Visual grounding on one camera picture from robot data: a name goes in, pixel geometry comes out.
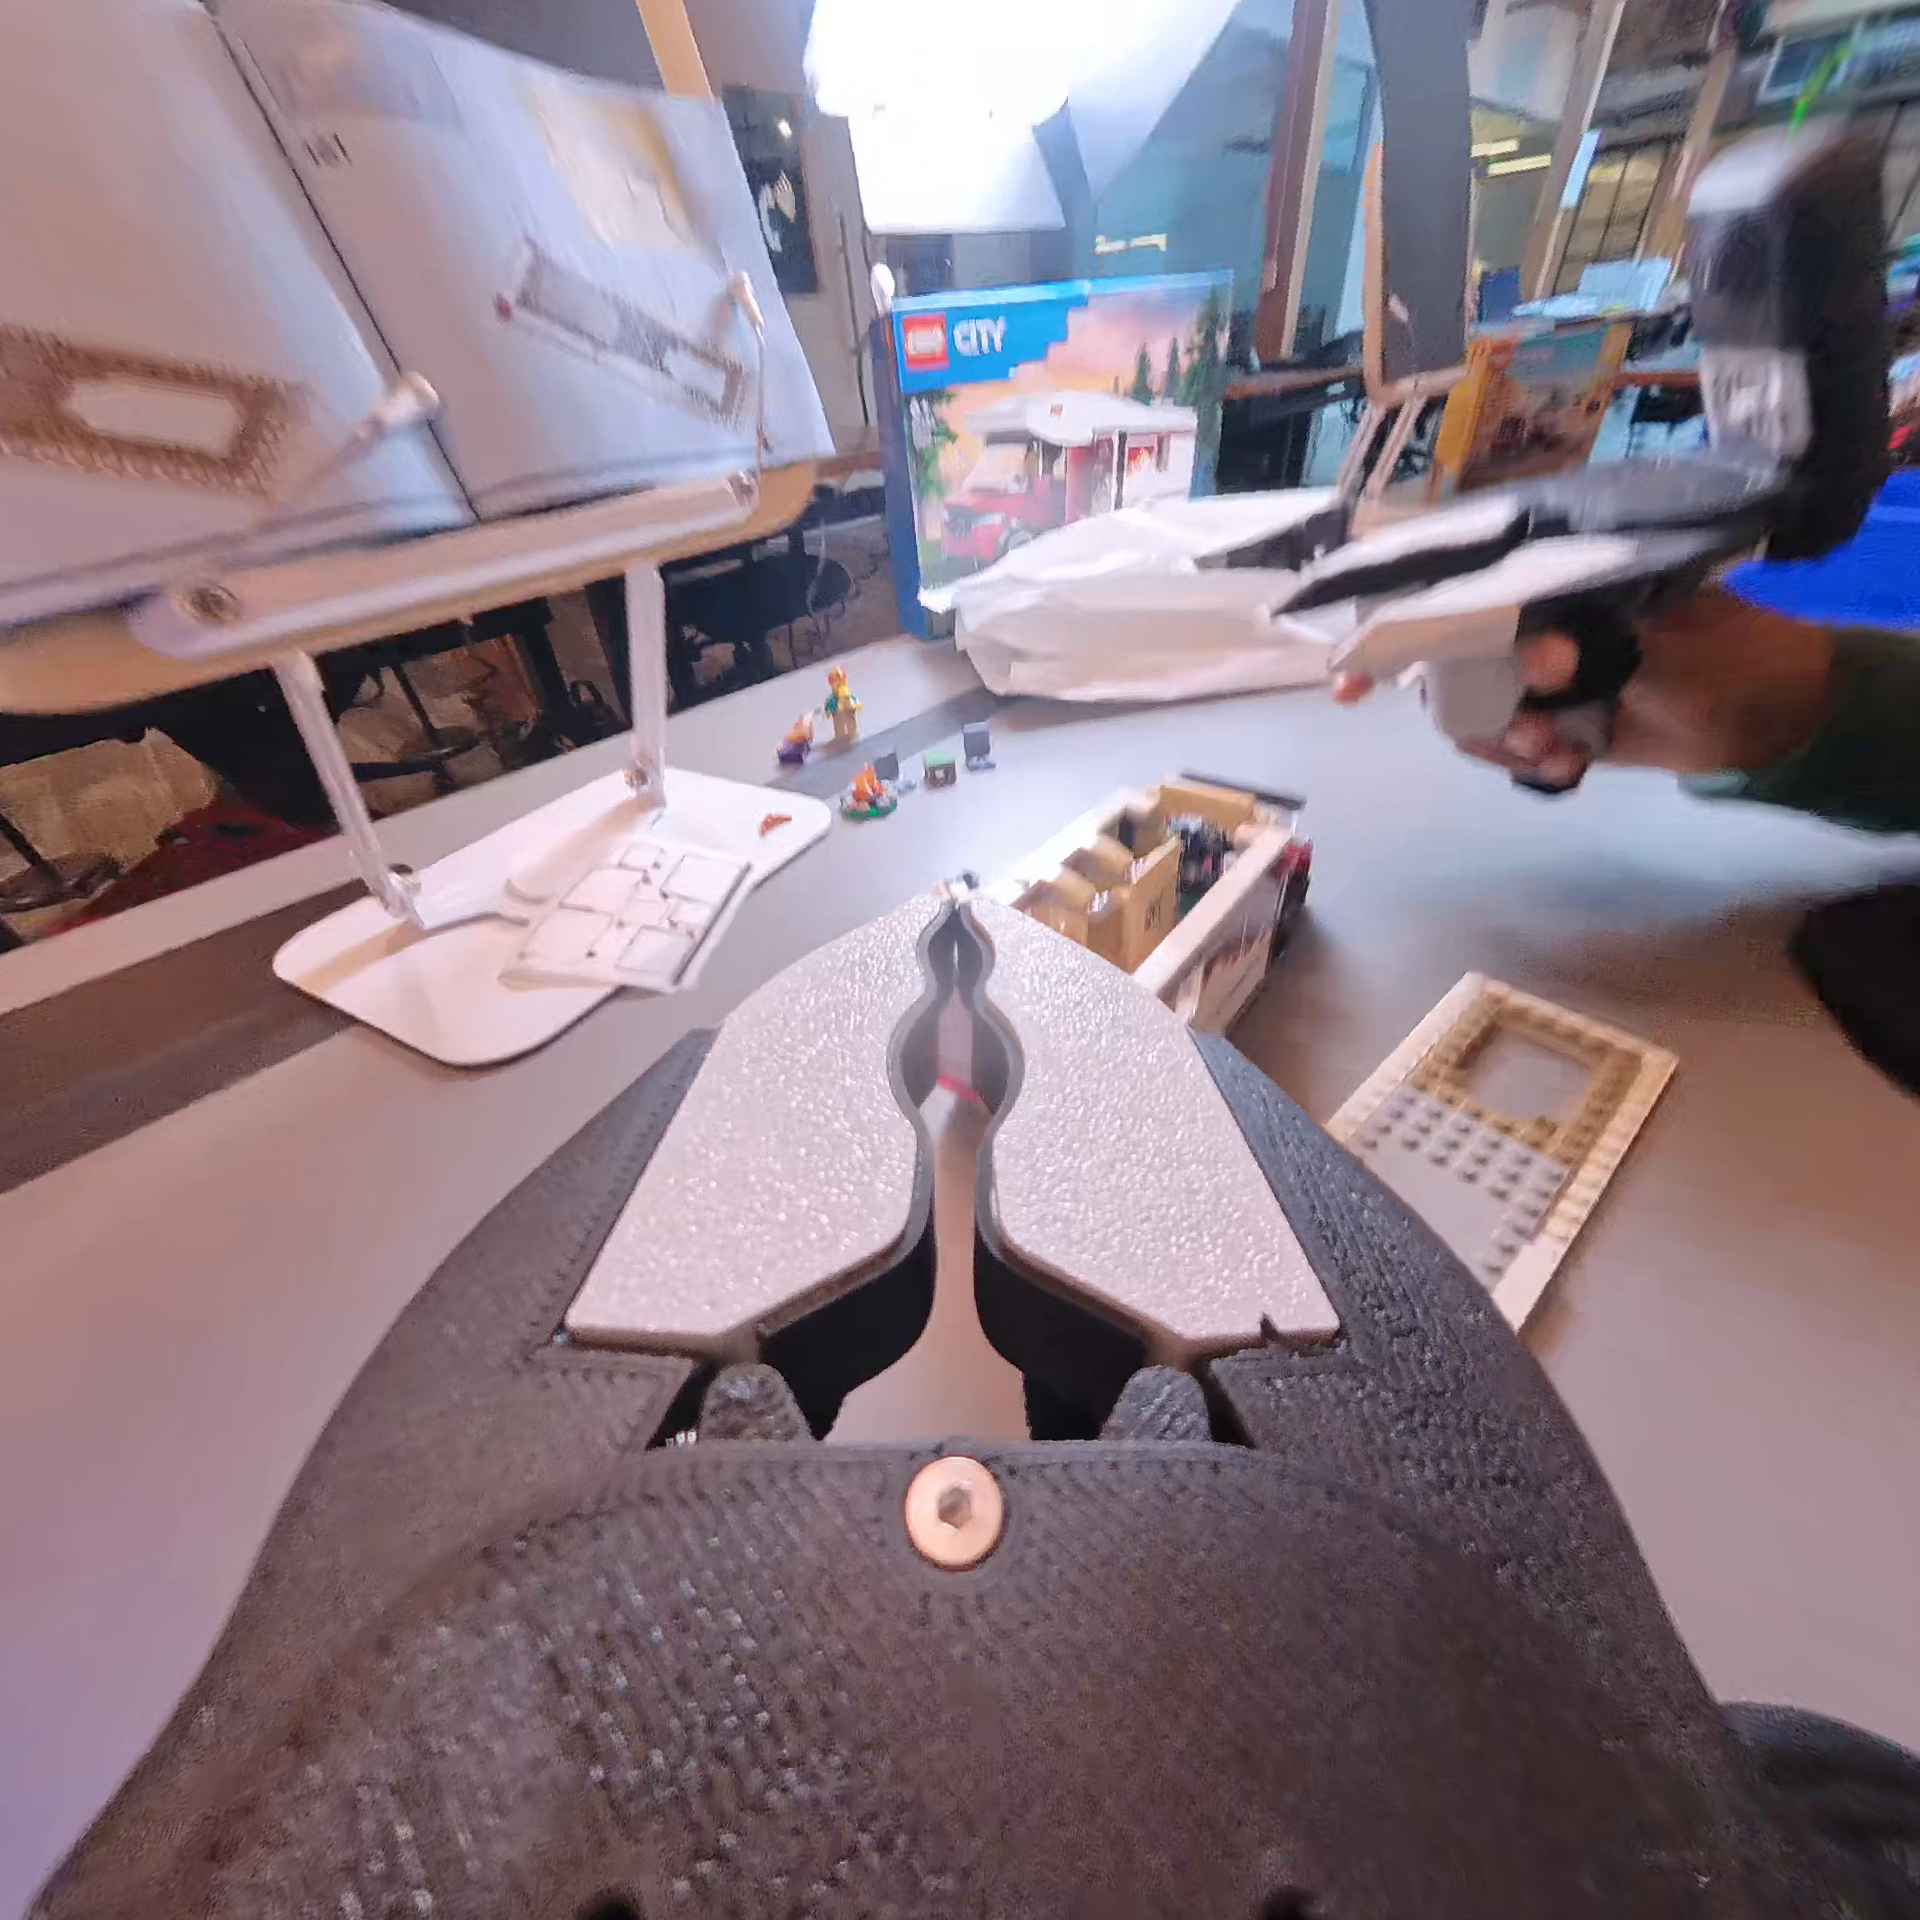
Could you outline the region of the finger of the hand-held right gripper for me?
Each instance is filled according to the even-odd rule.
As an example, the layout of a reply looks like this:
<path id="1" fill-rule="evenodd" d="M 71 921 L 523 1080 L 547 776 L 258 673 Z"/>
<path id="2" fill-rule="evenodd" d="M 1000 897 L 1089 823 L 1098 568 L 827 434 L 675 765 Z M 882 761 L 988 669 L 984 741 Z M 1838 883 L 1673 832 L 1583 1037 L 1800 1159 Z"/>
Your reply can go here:
<path id="1" fill-rule="evenodd" d="M 1273 594 L 1271 613 L 1298 618 L 1480 578 L 1513 556 L 1540 554 L 1562 541 L 1666 540 L 1664 523 L 1618 508 L 1617 499 L 1598 492 L 1476 495 L 1440 513 L 1359 535 L 1327 554 Z"/>
<path id="2" fill-rule="evenodd" d="M 1480 578 L 1359 602 L 1329 657 L 1332 681 L 1382 683 L 1414 666 L 1508 663 L 1534 633 L 1577 639 L 1568 693 L 1618 693 L 1641 663 L 1630 608 L 1650 577 L 1650 541 L 1562 541 Z"/>

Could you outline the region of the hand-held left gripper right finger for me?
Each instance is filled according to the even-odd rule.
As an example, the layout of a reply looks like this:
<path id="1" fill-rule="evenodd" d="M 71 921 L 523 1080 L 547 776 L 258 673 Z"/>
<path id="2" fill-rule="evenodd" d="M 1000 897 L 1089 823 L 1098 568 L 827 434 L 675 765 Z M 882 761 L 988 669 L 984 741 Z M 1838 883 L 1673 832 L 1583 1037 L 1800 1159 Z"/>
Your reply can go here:
<path id="1" fill-rule="evenodd" d="M 960 906 L 992 1125 L 976 1311 L 1039 1388 L 1123 1388 L 1339 1335 L 1202 1040 L 1114 962 L 1007 904 Z"/>

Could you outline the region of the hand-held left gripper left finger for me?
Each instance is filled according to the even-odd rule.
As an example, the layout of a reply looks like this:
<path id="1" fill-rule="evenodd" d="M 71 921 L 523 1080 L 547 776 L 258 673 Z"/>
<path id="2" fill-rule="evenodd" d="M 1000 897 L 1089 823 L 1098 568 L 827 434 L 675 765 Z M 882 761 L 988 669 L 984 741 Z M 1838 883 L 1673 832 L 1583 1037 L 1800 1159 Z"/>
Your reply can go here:
<path id="1" fill-rule="evenodd" d="M 801 1401 L 848 1399 L 916 1345 L 947 932 L 950 899 L 920 897 L 727 1015 L 564 1312 L 575 1345 L 767 1362 Z"/>

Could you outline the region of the person's right forearm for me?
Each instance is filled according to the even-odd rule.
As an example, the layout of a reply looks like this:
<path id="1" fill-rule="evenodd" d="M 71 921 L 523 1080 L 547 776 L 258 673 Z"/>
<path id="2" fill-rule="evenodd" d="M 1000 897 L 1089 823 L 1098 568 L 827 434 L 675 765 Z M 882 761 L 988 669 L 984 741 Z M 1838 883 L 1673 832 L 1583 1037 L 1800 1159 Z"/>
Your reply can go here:
<path id="1" fill-rule="evenodd" d="M 1734 801 L 1826 825 L 1919 834 L 1919 639 L 1836 631 L 1836 683 L 1808 741 L 1734 777 Z"/>

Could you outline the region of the person's right hand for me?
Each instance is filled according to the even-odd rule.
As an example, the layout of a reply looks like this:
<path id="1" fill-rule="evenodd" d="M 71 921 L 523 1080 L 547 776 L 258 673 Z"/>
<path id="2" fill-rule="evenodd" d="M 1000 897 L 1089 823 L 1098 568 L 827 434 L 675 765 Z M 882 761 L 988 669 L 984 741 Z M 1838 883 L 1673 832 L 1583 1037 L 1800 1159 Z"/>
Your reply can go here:
<path id="1" fill-rule="evenodd" d="M 1516 651 L 1524 705 L 1506 729 L 1459 751 L 1543 793 L 1568 793 L 1602 764 L 1678 777 L 1753 772 L 1818 729 L 1840 683 L 1836 645 L 1828 628 L 1705 586 L 1639 626 L 1639 673 L 1618 693 L 1600 753 L 1545 709 L 1574 687 L 1583 655 L 1576 636 L 1540 631 Z"/>

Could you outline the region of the yellow cardboard box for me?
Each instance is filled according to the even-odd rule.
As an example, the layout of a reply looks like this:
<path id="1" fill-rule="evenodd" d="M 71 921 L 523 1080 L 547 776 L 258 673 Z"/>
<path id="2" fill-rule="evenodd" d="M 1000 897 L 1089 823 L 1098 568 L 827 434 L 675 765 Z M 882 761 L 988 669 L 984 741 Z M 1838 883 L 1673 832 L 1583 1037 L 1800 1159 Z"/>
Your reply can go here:
<path id="1" fill-rule="evenodd" d="M 1583 320 L 1471 338 L 1435 432 L 1427 499 L 1438 505 L 1585 467 L 1630 337 L 1630 320 Z"/>

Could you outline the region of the toy brick camper model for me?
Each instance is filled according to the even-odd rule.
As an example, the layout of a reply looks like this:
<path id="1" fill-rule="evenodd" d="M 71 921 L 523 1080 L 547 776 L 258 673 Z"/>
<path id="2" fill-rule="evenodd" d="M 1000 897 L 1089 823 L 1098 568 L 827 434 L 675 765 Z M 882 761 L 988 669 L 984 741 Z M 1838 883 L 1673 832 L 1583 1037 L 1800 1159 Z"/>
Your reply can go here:
<path id="1" fill-rule="evenodd" d="M 1284 792 L 1177 776 L 1108 795 L 988 891 L 1228 1036 L 1305 913 L 1304 816 Z"/>

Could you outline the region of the sticker sheet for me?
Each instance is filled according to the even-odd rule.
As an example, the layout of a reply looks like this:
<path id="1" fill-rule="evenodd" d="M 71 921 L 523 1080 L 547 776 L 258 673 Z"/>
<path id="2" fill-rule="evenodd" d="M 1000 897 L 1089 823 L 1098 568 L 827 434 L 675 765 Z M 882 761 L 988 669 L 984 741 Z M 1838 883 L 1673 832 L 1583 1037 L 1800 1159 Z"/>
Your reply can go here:
<path id="1" fill-rule="evenodd" d="M 536 913 L 500 979 L 521 991 L 676 992 L 752 881 L 746 858 L 638 834 Z"/>

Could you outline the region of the white paper bag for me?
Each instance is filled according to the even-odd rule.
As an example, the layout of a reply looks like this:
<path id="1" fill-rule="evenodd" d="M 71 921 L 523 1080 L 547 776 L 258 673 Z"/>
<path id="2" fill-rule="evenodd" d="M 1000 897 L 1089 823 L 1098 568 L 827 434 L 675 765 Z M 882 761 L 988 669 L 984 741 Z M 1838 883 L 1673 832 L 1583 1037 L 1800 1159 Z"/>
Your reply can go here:
<path id="1" fill-rule="evenodd" d="M 1342 545 L 1330 488 L 1159 499 L 1073 522 L 951 591 L 956 649 L 1000 697 L 1180 705 L 1323 687 L 1351 615 L 1280 615 Z"/>

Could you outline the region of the grey tan toy brick roof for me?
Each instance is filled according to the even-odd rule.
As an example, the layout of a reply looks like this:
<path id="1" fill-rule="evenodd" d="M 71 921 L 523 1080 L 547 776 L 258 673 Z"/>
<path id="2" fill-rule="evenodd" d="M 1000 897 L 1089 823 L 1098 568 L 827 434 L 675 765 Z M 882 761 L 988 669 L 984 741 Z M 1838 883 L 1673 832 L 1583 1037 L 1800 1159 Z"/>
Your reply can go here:
<path id="1" fill-rule="evenodd" d="M 1675 1072 L 1675 1057 L 1466 973 L 1329 1119 L 1524 1330 Z"/>

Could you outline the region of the white book stand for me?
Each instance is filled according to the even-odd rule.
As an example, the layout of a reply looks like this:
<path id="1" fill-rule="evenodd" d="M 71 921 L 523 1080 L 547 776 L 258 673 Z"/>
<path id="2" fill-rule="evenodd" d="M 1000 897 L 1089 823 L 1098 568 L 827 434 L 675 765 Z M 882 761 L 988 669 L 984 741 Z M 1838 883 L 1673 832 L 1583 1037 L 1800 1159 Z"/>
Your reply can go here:
<path id="1" fill-rule="evenodd" d="M 786 464 L 655 488 L 424 540 L 226 570 L 135 604 L 131 631 L 158 657 L 222 669 L 265 663 L 274 673 L 368 888 L 366 900 L 289 939 L 272 961 L 276 979 L 427 1061 L 504 1065 L 615 995 L 521 991 L 504 984 L 500 970 L 536 913 L 617 845 L 647 832 L 726 850 L 751 860 L 752 888 L 816 849 L 832 825 L 827 804 L 667 765 L 662 581 L 666 560 L 792 525 L 815 480 L 811 464 Z M 419 872 L 394 867 L 329 719 L 321 655 L 595 584 L 617 584 L 628 615 L 631 731 L 623 761 Z M 793 821 L 760 836 L 768 812 Z M 746 900 L 687 985 L 713 961 Z"/>

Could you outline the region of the blue toy brick box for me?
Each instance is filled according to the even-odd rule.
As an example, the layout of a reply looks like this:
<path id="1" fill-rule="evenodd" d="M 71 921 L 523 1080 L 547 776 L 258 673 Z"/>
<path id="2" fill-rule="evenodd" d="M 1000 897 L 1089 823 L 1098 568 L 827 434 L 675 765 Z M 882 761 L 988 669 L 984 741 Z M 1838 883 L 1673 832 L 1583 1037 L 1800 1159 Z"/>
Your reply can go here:
<path id="1" fill-rule="evenodd" d="M 871 324 L 886 533 L 904 628 L 1075 522 L 1207 496 L 1231 273 L 915 295 Z"/>

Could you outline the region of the dark cloth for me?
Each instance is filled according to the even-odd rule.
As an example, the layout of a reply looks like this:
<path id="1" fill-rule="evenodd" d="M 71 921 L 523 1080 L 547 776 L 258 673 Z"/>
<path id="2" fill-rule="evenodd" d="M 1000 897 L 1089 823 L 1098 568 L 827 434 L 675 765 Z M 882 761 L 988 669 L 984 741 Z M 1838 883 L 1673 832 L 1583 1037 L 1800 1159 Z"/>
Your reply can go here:
<path id="1" fill-rule="evenodd" d="M 1919 885 L 1812 906 L 1788 953 L 1851 1050 L 1919 1097 Z"/>

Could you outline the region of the open instruction booklet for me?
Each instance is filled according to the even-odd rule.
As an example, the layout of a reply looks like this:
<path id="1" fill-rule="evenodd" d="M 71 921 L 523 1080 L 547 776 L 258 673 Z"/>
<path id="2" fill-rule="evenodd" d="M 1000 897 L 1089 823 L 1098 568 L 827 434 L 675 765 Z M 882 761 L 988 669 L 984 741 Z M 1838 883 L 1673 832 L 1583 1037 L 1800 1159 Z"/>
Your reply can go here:
<path id="1" fill-rule="evenodd" d="M 382 4 L 4 4 L 4 626 L 822 463 L 715 101 Z"/>

